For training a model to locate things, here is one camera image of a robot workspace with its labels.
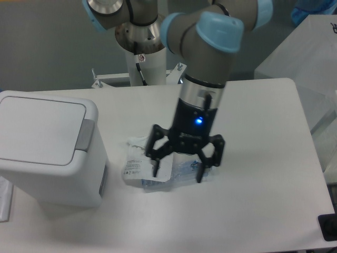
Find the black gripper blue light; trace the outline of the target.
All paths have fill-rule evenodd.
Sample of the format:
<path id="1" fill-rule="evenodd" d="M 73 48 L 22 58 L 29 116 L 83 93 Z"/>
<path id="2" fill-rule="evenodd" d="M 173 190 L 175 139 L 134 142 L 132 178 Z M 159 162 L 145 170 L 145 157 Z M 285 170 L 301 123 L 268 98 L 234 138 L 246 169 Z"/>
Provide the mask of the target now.
<path id="1" fill-rule="evenodd" d="M 201 160 L 196 181 L 201 183 L 206 169 L 221 164 L 225 140 L 220 134 L 210 136 L 217 108 L 211 108 L 211 98 L 205 98 L 202 106 L 178 100 L 172 126 L 169 130 L 158 124 L 152 126 L 145 146 L 145 155 L 151 159 L 153 177 L 157 177 L 160 162 L 172 152 L 197 154 Z M 211 143 L 213 153 L 207 157 L 203 148 Z"/>

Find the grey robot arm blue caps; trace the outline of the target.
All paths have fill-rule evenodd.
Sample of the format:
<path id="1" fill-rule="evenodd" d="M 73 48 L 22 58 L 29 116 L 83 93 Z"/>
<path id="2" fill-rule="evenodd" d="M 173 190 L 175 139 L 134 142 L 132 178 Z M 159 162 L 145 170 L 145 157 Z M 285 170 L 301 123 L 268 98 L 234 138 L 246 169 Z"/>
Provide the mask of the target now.
<path id="1" fill-rule="evenodd" d="M 210 132 L 224 88 L 243 34 L 265 25 L 272 15 L 272 1 L 211 1 L 197 12 L 172 13 L 163 20 L 163 46 L 187 67 L 172 126 L 153 125 L 145 148 L 153 174 L 174 152 L 198 155 L 197 182 L 206 169 L 221 164 L 225 141 Z"/>

